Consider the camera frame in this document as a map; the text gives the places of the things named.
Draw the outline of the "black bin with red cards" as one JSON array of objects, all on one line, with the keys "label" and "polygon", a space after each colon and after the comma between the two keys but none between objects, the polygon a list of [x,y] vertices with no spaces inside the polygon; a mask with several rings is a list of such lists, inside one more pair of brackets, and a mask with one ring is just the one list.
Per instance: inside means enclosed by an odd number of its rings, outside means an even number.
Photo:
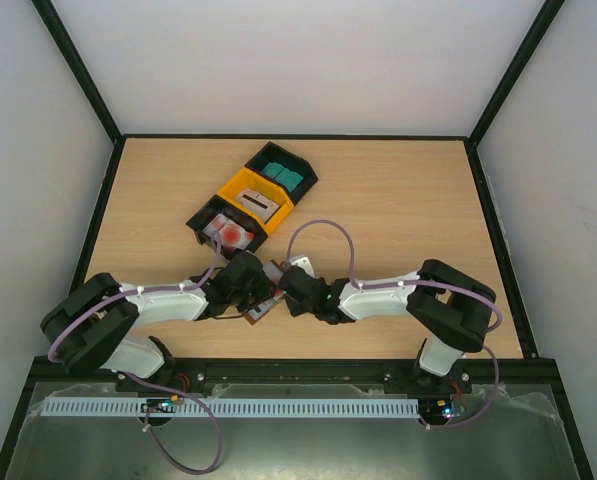
[{"label": "black bin with red cards", "polygon": [[221,256],[226,260],[244,251],[254,253],[268,239],[267,233],[251,215],[219,195],[213,195],[186,225],[200,244],[211,245],[218,235]]}]

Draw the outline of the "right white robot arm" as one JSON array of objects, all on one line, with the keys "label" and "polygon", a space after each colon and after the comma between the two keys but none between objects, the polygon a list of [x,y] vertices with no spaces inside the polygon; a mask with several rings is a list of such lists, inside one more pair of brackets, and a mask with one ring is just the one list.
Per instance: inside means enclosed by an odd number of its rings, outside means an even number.
[{"label": "right white robot arm", "polygon": [[503,320],[493,290],[435,259],[399,277],[332,283],[292,265],[282,274],[279,288],[294,317],[311,314],[330,325],[369,317],[416,319],[429,336],[418,354],[414,379],[428,392],[448,381],[464,354],[482,351],[487,334]]}]

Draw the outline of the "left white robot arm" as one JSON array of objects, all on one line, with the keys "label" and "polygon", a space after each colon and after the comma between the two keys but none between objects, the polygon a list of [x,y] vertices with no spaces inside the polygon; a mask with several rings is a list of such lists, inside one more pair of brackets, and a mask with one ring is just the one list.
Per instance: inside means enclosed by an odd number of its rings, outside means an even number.
[{"label": "left white robot arm", "polygon": [[132,329],[218,319],[231,308],[245,316],[272,301],[281,275],[276,262],[263,263],[247,251],[179,283],[142,286],[96,274],[41,321],[50,342],[48,360],[74,375],[102,368],[149,379],[167,363],[168,350],[157,338],[135,336]]}]

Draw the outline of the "brown leather card holder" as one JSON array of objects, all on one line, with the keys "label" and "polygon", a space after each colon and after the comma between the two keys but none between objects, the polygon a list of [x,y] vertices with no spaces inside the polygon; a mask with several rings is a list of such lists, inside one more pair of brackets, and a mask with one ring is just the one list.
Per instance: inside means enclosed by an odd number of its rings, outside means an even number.
[{"label": "brown leather card holder", "polygon": [[281,303],[284,297],[283,291],[278,287],[279,281],[283,275],[281,265],[275,260],[270,260],[263,265],[263,272],[274,284],[274,291],[271,297],[264,301],[257,302],[243,314],[250,325],[255,325],[259,322],[273,308]]}]

